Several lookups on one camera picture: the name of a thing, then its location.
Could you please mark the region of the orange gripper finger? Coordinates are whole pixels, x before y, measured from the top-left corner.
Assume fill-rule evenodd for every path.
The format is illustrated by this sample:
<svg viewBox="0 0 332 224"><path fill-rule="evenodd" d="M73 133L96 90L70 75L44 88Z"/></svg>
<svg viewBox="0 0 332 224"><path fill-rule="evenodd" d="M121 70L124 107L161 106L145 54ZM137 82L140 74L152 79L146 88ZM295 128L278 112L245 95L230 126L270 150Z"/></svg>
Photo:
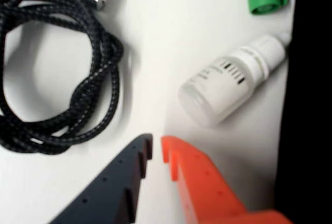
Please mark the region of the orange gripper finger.
<svg viewBox="0 0 332 224"><path fill-rule="evenodd" d="M250 212L208 155L175 137L161 138L162 155L177 182L187 223L290 223L275 210Z"/></svg>

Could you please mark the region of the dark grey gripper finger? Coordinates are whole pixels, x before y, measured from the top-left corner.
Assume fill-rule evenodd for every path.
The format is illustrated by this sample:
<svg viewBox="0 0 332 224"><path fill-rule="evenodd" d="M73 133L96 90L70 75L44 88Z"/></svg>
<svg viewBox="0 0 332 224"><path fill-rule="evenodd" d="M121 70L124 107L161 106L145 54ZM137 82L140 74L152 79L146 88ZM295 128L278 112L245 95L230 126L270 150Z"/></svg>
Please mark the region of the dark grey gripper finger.
<svg viewBox="0 0 332 224"><path fill-rule="evenodd" d="M52 223L135 223L153 136L131 141Z"/></svg>

